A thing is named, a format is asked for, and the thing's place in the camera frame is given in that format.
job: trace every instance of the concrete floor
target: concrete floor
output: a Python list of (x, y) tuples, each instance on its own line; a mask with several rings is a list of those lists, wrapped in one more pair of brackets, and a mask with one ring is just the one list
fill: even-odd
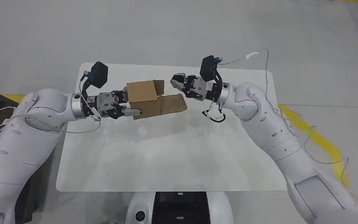
[[(71, 92), (83, 62), (197, 67), (209, 54), (231, 60), (268, 48), (278, 102), (297, 105), (290, 108), (350, 156), (350, 173), (358, 166), (357, 40), (357, 3), (0, 0), (0, 93)], [(227, 67), (264, 62), (256, 56)], [(56, 190), (61, 148), (45, 164), (44, 203), (31, 223), (122, 222), (131, 193)], [(350, 180), (357, 193), (358, 176)], [(236, 223), (304, 223), (286, 192), (228, 195)]]

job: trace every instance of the black object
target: black object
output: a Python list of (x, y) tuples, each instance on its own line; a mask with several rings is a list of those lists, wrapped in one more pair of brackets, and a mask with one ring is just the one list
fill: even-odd
[(216, 83), (215, 90), (213, 88), (211, 93), (205, 96), (207, 100), (214, 100), (214, 102), (218, 102), (223, 89), (223, 80), (217, 70), (220, 61), (221, 59), (214, 58), (214, 56), (210, 55), (202, 60), (200, 67), (201, 78), (203, 78), (205, 82), (214, 80)]
[[(88, 72), (88, 74), (83, 74), (80, 81), (83, 81), (83, 79), (87, 77), (85, 80), (83, 86), (82, 86), (82, 95), (87, 100), (88, 94), (87, 89), (90, 86), (95, 86), (97, 88), (102, 88), (104, 84), (107, 82), (108, 79), (108, 67), (103, 64), (102, 62), (96, 62), (92, 68), (91, 71)], [(90, 108), (86, 105), (86, 103), (81, 99), (82, 103), (82, 109), (85, 116), (93, 115), (93, 112)]]
[(96, 86), (97, 88), (102, 88), (104, 84), (107, 82), (108, 78), (108, 67), (102, 62), (96, 62), (92, 68), (91, 72), (86, 75), (89, 84), (92, 86)]
[(206, 192), (156, 192), (152, 224), (210, 224)]
[[(201, 112), (204, 116), (208, 117), (205, 112), (209, 112), (209, 110), (204, 110), (204, 111)], [(221, 122), (225, 121), (225, 119), (226, 119), (226, 115), (225, 115), (224, 113), (221, 113), (221, 114), (223, 115), (223, 118), (222, 118), (221, 120), (214, 120), (214, 119), (211, 118), (211, 117), (209, 117), (209, 118), (210, 118), (210, 120), (213, 121), (213, 122), (221, 123)]]
[(138, 222), (141, 222), (145, 219), (145, 213), (143, 211), (139, 211), (135, 214), (135, 219), (138, 221)]

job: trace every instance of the white cable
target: white cable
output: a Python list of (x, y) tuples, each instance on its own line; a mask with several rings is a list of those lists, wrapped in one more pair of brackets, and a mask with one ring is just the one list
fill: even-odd
[(1, 108), (0, 111), (2, 111), (4, 109), (13, 109), (13, 110), (15, 110), (16, 107), (14, 107), (14, 106), (5, 106), (4, 108)]
[(29, 114), (18, 114), (18, 115), (16, 115), (16, 116), (12, 116), (12, 117), (8, 120), (8, 122), (10, 122), (12, 119), (17, 118), (17, 117), (24, 117), (24, 118), (25, 118), (25, 117), (30, 117), (30, 118), (34, 118), (35, 120), (38, 120), (39, 122), (41, 122), (41, 123), (43, 123), (44, 125), (46, 125), (47, 127), (49, 127), (50, 130), (52, 130), (52, 131), (55, 131), (55, 132), (64, 132), (64, 133), (70, 133), (70, 134), (83, 134), (83, 133), (94, 132), (94, 131), (98, 130), (98, 128), (100, 128), (100, 126), (101, 126), (101, 120), (99, 120), (99, 121), (97, 121), (97, 122), (99, 122), (97, 128), (95, 128), (95, 129), (93, 129), (93, 130), (85, 130), (85, 131), (83, 131), (83, 132), (69, 132), (69, 131), (67, 131), (67, 130), (61, 130), (61, 129), (58, 129), (58, 128), (51, 127), (50, 125), (46, 124), (46, 123), (43, 122), (42, 120), (40, 120), (40, 119), (38, 119), (38, 118), (36, 118), (36, 117), (34, 117), (34, 116), (31, 116), (31, 115), (29, 115)]
[[(275, 108), (275, 107), (273, 106), (273, 104), (269, 101), (268, 97), (267, 97), (267, 90), (268, 90), (268, 88), (269, 88), (269, 81), (268, 81), (268, 79), (267, 79), (267, 64), (268, 64), (268, 62), (269, 62), (269, 50), (268, 50), (268, 49), (264, 48), (264, 49), (258, 50), (257, 52), (252, 52), (252, 53), (248, 54), (247, 56), (245, 56), (245, 57), (243, 57), (243, 58), (234, 60), (234, 61), (232, 61), (232, 62), (228, 62), (228, 63), (224, 63), (224, 64), (219, 64), (219, 65), (223, 66), (223, 65), (226, 65), (226, 64), (234, 63), (234, 62), (239, 62), (240, 60), (248, 59), (248, 58), (250, 58), (251, 56), (258, 54), (258, 53), (261, 52), (261, 51), (266, 51), (266, 53), (267, 53), (266, 63), (265, 63), (265, 81), (266, 81), (265, 98), (266, 98), (266, 100), (268, 101), (268, 103), (270, 104), (271, 109), (274, 111), (274, 113), (277, 114), (278, 116), (280, 116), (280, 117), (284, 120), (284, 122), (285, 122), (285, 124), (286, 124), (288, 130), (289, 130), (294, 136), (296, 136), (295, 133), (292, 131), (292, 125), (289, 125), (289, 124), (287, 123), (287, 121), (294, 122), (294, 120), (289, 120), (289, 119), (285, 118), (284, 115), (283, 115), (283, 113), (282, 113), (281, 108), (280, 108), (280, 109)], [(300, 114), (298, 114), (297, 112), (294, 112), (294, 111), (289, 110), (289, 109), (285, 109), (285, 110), (288, 110), (288, 111), (290, 111), (290, 112), (296, 114), (297, 116), (299, 116), (300, 120), (298, 120), (298, 121), (303, 120), (302, 116), (301, 116)], [(309, 132), (311, 129), (313, 129), (313, 130), (315, 131), (315, 126), (311, 126), (311, 127), (310, 127), (307, 131), (305, 131), (305, 132)], [(348, 163), (349, 163), (349, 157), (347, 157), (347, 158), (345, 158), (345, 159), (343, 158), (343, 159), (341, 159), (341, 160), (334, 161), (334, 162), (322, 162), (322, 161), (320, 161), (320, 160), (317, 160), (316, 158), (314, 158), (314, 157), (307, 151), (307, 149), (306, 149), (306, 147), (305, 147), (306, 144), (307, 144), (307, 142), (308, 142), (308, 140), (310, 139), (312, 133), (313, 133), (313, 131), (309, 133), (309, 136), (307, 137), (307, 139), (305, 140), (305, 142), (304, 142), (304, 144), (303, 144), (303, 148), (304, 148), (305, 152), (308, 154), (308, 156), (309, 156), (312, 160), (314, 160), (315, 162), (317, 162), (317, 163), (319, 163), (319, 164), (332, 165), (332, 164), (336, 164), (336, 163), (339, 163), (339, 162), (344, 162), (344, 160), (346, 160), (346, 162), (345, 162), (345, 164), (344, 164), (344, 166), (343, 166), (343, 170), (342, 170), (342, 173), (341, 173), (340, 181), (341, 181), (341, 183), (343, 184), (343, 186), (344, 186), (347, 190), (350, 191), (351, 195), (354, 196), (352, 190), (351, 190), (351, 189), (344, 183), (344, 181), (343, 181), (343, 176), (344, 176), (346, 167), (347, 167), (347, 165), (348, 165)]]
[[(16, 107), (14, 106), (5, 106), (4, 108), (1, 108), (0, 111), (5, 110), (5, 109), (13, 109), (16, 110)], [(1, 125), (3, 125), (2, 127), (0, 127), (0, 131), (6, 126), (6, 124), (4, 124), (5, 121), (9, 121), (8, 119), (5, 119), (3, 121), (3, 123)]]
[(82, 90), (81, 90), (81, 83), (82, 81), (79, 81), (78, 84), (78, 88), (79, 88), (79, 95), (81, 96), (82, 100), (84, 101), (84, 103), (88, 106), (88, 108), (91, 110), (91, 112), (93, 113), (93, 115), (91, 115), (91, 118), (93, 118), (96, 122), (101, 120), (101, 118), (99, 116), (95, 116), (96, 112), (93, 111), (93, 109), (90, 107), (90, 105), (88, 104), (87, 100), (84, 98), (84, 96), (82, 95)]

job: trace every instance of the box flap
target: box flap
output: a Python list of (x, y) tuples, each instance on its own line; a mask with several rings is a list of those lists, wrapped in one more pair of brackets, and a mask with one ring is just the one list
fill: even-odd
[(188, 108), (181, 94), (161, 96), (159, 97), (159, 105), (160, 115), (178, 113)]
[(153, 80), (154, 86), (156, 87), (157, 96), (164, 94), (164, 80)]
[(127, 91), (130, 103), (158, 100), (154, 81), (127, 83)]

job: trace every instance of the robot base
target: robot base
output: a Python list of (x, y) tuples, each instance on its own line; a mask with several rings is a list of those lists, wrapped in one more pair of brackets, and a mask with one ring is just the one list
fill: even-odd
[(234, 224), (224, 192), (137, 192), (125, 224)]

